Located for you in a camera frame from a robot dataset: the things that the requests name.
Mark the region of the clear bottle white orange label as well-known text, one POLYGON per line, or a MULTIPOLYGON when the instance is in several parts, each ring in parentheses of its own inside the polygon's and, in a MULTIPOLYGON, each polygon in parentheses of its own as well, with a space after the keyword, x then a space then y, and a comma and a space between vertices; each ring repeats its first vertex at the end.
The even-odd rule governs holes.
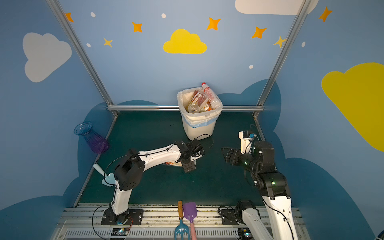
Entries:
POLYGON ((164 163, 164 165, 166 165, 166 166, 173 166, 173 167, 182 167, 183 166, 181 162, 179 162, 179 163, 166 162, 166 163, 164 163))

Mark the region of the white bottle red label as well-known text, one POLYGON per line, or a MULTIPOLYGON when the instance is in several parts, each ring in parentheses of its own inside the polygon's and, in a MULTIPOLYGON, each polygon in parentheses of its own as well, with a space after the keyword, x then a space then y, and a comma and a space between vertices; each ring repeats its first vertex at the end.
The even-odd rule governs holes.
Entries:
POLYGON ((210 104, 213 109, 217 109, 221 106, 219 99, 217 98, 216 94, 214 91, 206 84, 202 83, 202 88, 204 93, 207 95, 209 98, 210 104))

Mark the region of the gold red label tea bottle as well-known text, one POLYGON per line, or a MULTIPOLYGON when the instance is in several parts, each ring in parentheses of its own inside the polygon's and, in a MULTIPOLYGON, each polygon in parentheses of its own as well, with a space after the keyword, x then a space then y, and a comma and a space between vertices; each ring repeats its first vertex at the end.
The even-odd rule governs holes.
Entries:
POLYGON ((190 101, 190 104, 198 105, 199 110, 201 110, 205 106, 205 104, 208 102, 208 100, 209 98, 206 96, 205 93, 195 90, 193 93, 193 97, 190 101))

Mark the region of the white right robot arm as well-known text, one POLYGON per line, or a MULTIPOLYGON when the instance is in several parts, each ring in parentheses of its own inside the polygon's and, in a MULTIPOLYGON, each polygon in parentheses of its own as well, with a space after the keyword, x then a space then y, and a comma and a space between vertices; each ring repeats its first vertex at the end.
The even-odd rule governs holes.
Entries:
POLYGON ((238 209, 244 224, 255 240, 298 240, 292 214, 291 191, 286 177, 278 172, 271 143, 245 140, 241 148, 222 147, 227 163, 241 166, 250 173, 267 208, 272 233, 265 227, 250 201, 240 202, 238 209))

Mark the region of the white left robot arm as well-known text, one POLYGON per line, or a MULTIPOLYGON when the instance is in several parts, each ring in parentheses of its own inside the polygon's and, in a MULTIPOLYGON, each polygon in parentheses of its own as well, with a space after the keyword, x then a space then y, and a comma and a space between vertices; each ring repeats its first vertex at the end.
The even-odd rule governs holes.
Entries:
POLYGON ((116 189, 111 203, 114 215, 119 216, 129 209, 132 190, 139 185, 143 174, 150 168, 167 162, 181 163, 185 173, 196 169, 196 160, 205 154, 199 140, 189 143, 176 141, 169 146, 151 151, 130 149, 114 170, 116 189))

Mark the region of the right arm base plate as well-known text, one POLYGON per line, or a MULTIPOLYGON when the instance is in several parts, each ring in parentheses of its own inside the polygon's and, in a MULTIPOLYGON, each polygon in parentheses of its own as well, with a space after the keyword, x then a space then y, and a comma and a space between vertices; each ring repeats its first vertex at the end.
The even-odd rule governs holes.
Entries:
POLYGON ((222 225, 245 225, 238 211, 233 209, 220 209, 218 214, 221 217, 222 225))

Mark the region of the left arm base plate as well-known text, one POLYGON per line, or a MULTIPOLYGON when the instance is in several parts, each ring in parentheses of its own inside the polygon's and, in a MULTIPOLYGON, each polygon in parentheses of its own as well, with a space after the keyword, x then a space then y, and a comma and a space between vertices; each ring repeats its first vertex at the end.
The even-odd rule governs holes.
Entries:
POLYGON ((144 210, 128 209, 122 214, 116 215, 111 208, 104 211, 101 225, 131 226, 141 225, 144 210))

